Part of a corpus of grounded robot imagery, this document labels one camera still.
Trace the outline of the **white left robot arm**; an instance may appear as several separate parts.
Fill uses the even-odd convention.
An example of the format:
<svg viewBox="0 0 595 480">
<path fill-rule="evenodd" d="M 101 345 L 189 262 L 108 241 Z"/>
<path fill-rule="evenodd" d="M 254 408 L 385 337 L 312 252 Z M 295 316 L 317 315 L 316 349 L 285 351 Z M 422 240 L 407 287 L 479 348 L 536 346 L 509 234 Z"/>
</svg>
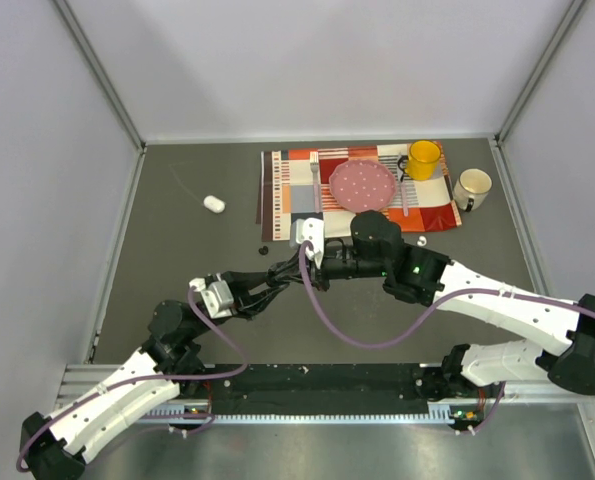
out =
<svg viewBox="0 0 595 480">
<path fill-rule="evenodd" d="M 149 337 L 110 376 L 66 406 L 24 420 L 17 470 L 36 479 L 78 479 L 106 445 L 155 407 L 193 396 L 205 382 L 243 373 L 246 361 L 208 372 L 196 338 L 211 331 L 232 346 L 221 324 L 252 319 L 288 285 L 272 271 L 192 280 L 186 301 L 164 300 L 155 307 Z"/>
</svg>

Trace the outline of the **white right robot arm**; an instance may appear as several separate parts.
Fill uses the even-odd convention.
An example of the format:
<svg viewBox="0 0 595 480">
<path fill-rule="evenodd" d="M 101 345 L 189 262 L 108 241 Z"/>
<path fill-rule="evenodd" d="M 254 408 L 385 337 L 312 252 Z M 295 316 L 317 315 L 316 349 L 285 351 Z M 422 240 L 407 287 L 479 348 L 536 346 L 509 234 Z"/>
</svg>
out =
<svg viewBox="0 0 595 480">
<path fill-rule="evenodd" d="M 517 335 L 497 345 L 462 344 L 443 359 L 446 388 L 464 396 L 497 382 L 548 380 L 580 395 L 595 396 L 595 296 L 561 300 L 505 284 L 425 247 L 405 242 L 398 225 L 367 211 L 351 222 L 350 244 L 326 246 L 324 223 L 299 219 L 290 243 L 298 251 L 306 291 L 325 290 L 332 280 L 383 279 L 395 299 L 425 306 L 403 334 L 435 311 L 458 313 Z"/>
</svg>

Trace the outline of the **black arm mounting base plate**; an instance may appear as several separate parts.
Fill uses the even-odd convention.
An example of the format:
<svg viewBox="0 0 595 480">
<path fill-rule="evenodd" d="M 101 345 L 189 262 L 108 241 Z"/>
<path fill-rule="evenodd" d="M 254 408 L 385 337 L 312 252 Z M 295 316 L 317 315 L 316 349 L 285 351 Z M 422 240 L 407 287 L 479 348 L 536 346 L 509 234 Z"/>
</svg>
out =
<svg viewBox="0 0 595 480">
<path fill-rule="evenodd" d="M 211 382 L 218 414 L 422 413 L 409 364 L 253 364 Z"/>
</svg>

